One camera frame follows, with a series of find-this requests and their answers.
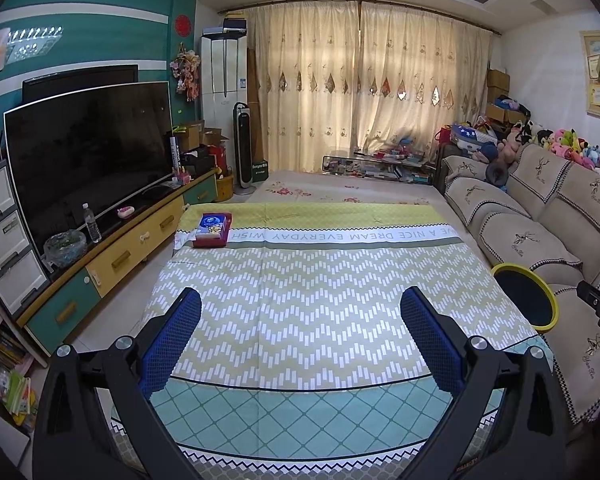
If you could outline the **bookshelf with books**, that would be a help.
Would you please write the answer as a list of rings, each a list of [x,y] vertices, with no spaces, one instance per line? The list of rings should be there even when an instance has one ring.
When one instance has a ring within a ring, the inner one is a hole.
[[[34,355],[0,307],[0,416],[25,436],[34,430],[40,404],[35,364]]]

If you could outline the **glass ashtray bowl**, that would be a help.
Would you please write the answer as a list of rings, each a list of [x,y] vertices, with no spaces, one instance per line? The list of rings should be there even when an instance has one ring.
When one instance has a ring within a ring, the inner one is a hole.
[[[69,230],[51,236],[44,243],[44,256],[53,266],[66,268],[82,258],[86,253],[85,235],[77,230]]]

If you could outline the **red tissue box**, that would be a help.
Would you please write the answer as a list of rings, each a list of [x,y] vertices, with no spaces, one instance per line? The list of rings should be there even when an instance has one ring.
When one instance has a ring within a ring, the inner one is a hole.
[[[206,212],[195,230],[195,248],[222,248],[226,246],[232,215],[229,212]]]

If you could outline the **pile of plush toys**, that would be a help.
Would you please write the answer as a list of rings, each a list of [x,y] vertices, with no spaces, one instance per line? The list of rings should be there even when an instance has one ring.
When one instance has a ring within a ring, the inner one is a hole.
[[[522,152],[537,146],[567,162],[600,176],[600,148],[578,136],[573,129],[545,129],[532,120],[516,122],[499,139],[488,125],[473,129],[465,125],[441,130],[434,185],[444,191],[458,177],[486,181],[504,190],[521,162]]]

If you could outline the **beige sofa with covers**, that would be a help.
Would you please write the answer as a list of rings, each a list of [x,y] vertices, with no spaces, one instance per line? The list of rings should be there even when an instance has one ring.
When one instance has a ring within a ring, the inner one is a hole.
[[[600,175],[534,144],[524,146],[504,188],[486,165],[451,155],[442,162],[446,201],[491,264],[524,266],[553,291],[557,324],[545,339],[571,421],[600,408],[600,326],[577,295],[600,284]]]

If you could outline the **beige embroidered curtains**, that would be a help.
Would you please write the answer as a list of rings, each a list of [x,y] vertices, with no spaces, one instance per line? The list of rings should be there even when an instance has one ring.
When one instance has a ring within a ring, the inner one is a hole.
[[[430,160],[441,127],[480,113],[493,44],[484,28],[353,0],[253,6],[246,18],[272,171],[317,172],[326,155],[402,142]]]

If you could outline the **white drawer unit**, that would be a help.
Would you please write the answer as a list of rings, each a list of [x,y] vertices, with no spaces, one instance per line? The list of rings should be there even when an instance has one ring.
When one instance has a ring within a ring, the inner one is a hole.
[[[0,300],[15,318],[48,284],[0,162]]]

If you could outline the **clear water bottle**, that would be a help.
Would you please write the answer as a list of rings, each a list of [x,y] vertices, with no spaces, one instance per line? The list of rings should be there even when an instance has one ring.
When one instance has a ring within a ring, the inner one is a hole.
[[[102,240],[102,234],[100,234],[94,212],[91,210],[91,207],[88,203],[84,203],[82,208],[88,235],[91,237],[91,241],[94,244],[97,244]]]

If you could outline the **white standing air conditioner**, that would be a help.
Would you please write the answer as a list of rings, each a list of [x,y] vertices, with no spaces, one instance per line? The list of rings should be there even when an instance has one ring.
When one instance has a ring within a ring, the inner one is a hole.
[[[231,136],[234,105],[247,103],[247,37],[203,36],[200,57],[202,118]]]

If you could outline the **stacked cardboard boxes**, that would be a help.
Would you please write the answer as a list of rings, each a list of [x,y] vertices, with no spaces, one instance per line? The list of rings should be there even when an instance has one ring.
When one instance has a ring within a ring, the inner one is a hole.
[[[530,110],[509,95],[510,76],[500,70],[486,74],[486,117],[500,124],[525,122]]]

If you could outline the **black tower fan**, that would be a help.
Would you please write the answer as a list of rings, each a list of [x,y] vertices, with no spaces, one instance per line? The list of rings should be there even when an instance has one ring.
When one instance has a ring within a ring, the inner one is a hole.
[[[234,105],[233,126],[236,194],[250,195],[256,188],[252,184],[250,108],[246,103],[237,102]]]

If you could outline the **floral floor rug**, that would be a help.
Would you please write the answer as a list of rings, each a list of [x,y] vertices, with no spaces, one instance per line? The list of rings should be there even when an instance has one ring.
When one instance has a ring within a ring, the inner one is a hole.
[[[443,196],[431,185],[379,179],[275,171],[248,198],[249,203],[372,203],[437,205]]]

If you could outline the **large black television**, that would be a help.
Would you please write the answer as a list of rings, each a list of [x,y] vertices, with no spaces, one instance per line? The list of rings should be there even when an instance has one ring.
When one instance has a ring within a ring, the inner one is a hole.
[[[12,182],[36,249],[50,237],[166,178],[172,171],[168,85],[115,84],[9,110],[5,144]]]

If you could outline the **patterned green tablecloth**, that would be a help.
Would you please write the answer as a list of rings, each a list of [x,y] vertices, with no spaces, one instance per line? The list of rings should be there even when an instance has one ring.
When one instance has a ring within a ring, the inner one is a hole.
[[[429,206],[237,204],[227,244],[193,244],[187,209],[143,310],[183,289],[201,318],[151,403],[206,479],[394,479],[452,398],[400,315],[416,286],[468,335],[545,340]]]

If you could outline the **low glass shelf with clutter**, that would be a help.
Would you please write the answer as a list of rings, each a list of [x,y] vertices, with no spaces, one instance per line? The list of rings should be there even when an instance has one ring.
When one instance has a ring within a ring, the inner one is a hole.
[[[325,155],[322,170],[333,176],[419,184],[430,184],[432,176],[423,154],[404,150],[380,151],[373,155],[355,152],[349,157]]]

